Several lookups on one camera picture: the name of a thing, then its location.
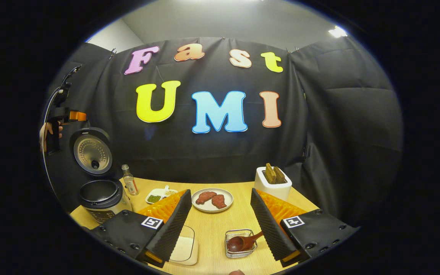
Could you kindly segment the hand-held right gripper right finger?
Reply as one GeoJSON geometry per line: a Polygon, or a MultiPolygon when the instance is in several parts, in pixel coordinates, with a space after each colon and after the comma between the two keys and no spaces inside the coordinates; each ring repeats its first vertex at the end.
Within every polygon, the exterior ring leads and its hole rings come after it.
{"type": "Polygon", "coordinates": [[[250,205],[274,259],[283,267],[326,254],[359,230],[323,209],[303,210],[255,188],[250,205]]]}

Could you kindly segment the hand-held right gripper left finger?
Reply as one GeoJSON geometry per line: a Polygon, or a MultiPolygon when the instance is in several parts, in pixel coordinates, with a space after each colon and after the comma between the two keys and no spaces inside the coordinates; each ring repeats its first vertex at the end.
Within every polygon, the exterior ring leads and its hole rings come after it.
{"type": "Polygon", "coordinates": [[[191,205],[191,191],[185,189],[138,213],[123,210],[90,233],[131,259],[162,268],[176,246],[191,205]]]}

